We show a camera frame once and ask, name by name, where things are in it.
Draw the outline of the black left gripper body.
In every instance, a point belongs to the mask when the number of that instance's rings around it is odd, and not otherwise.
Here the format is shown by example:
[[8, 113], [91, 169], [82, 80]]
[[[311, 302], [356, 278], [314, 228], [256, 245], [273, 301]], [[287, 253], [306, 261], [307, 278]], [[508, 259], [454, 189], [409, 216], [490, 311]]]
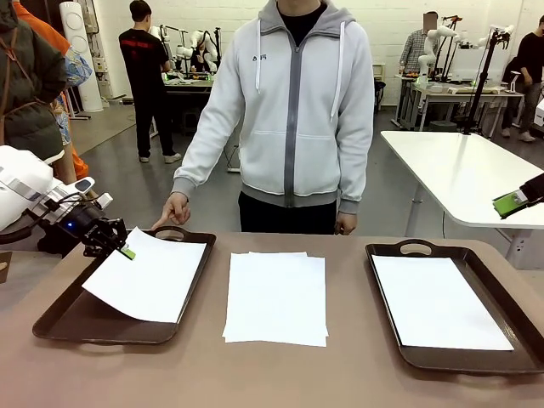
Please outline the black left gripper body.
[[121, 218], [107, 218], [95, 204], [79, 202], [59, 221], [59, 227], [86, 246], [124, 247], [128, 233]]

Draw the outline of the person's right hand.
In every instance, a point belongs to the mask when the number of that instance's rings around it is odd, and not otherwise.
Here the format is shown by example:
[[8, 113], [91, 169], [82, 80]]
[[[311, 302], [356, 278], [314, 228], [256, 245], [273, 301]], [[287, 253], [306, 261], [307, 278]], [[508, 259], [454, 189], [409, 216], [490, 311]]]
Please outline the person's right hand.
[[179, 192], [173, 192], [167, 199], [160, 218], [151, 227], [152, 230], [165, 226], [168, 222], [184, 225], [190, 218], [188, 197]]

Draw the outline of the person's left hand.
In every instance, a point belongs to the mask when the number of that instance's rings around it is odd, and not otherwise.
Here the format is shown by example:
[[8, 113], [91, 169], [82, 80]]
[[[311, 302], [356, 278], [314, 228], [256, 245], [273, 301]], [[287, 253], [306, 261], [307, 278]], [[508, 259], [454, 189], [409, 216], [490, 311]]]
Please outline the person's left hand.
[[350, 235], [358, 225], [356, 214], [339, 212], [335, 223], [336, 235]]

